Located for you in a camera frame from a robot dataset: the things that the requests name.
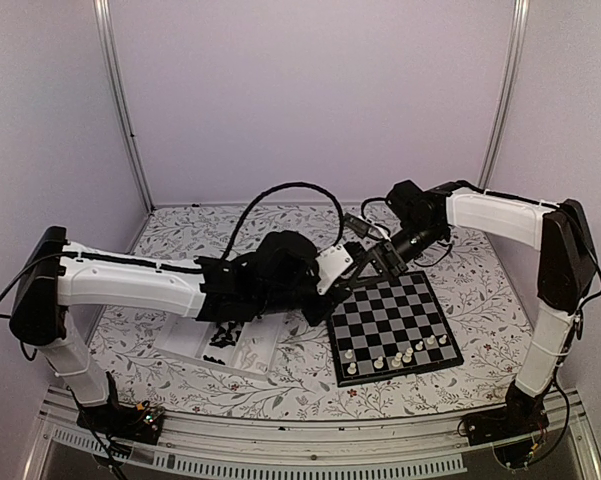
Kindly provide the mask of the white bishop piece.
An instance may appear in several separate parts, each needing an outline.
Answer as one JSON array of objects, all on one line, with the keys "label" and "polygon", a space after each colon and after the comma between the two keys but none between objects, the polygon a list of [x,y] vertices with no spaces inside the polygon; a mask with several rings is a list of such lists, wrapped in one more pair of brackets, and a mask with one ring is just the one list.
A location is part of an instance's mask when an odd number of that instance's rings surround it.
[{"label": "white bishop piece", "polygon": [[391,360],[391,367],[394,369],[398,369],[402,367],[402,353],[398,352],[393,359]]}]

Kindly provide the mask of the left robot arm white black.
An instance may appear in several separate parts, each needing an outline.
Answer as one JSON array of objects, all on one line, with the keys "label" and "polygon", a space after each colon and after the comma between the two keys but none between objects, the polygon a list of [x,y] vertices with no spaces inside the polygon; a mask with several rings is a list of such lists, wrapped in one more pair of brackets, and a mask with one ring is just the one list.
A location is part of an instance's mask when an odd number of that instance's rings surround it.
[{"label": "left robot arm white black", "polygon": [[343,245],[319,251],[292,231],[269,233],[232,260],[171,261],[91,249],[52,226],[0,300],[14,296],[4,317],[11,333],[40,351],[96,424],[118,434],[128,412],[114,401],[116,388],[76,332],[70,307],[124,306],[213,323],[300,309],[316,323],[335,308],[328,292],[352,262]]}]

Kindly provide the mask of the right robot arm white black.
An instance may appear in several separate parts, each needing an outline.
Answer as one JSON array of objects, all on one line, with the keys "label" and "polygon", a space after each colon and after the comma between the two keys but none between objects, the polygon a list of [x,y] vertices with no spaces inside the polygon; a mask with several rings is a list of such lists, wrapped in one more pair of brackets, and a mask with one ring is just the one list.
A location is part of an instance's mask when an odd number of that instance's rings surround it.
[{"label": "right robot arm white black", "polygon": [[405,180],[391,188],[386,202],[399,221],[397,233],[370,248],[339,244],[322,253],[319,294],[365,284],[360,273],[370,264],[377,268],[373,281],[395,278],[432,244],[449,239],[454,228],[527,247],[535,254],[536,318],[513,389],[539,397],[581,330],[584,306],[600,295],[590,290],[601,285],[601,268],[583,204],[573,198],[533,200],[464,180],[430,189]]}]

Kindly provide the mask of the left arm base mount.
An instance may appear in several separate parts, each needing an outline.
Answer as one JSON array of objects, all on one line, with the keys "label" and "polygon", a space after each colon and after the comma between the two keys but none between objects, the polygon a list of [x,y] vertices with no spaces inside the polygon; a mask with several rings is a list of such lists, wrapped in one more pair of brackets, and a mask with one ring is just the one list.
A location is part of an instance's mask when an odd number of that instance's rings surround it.
[{"label": "left arm base mount", "polygon": [[108,437],[157,445],[166,410],[144,401],[136,406],[106,404],[95,407],[78,405],[78,425]]}]

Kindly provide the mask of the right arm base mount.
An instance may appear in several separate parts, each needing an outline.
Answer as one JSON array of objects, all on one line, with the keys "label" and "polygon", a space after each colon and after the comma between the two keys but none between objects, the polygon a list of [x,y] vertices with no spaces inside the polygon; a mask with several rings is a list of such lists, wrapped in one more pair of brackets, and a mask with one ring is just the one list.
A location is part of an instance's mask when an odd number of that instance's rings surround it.
[{"label": "right arm base mount", "polygon": [[545,444],[549,420],[538,398],[508,399],[502,407],[464,415],[458,433],[470,446],[498,443],[498,463],[508,469],[527,467]]}]

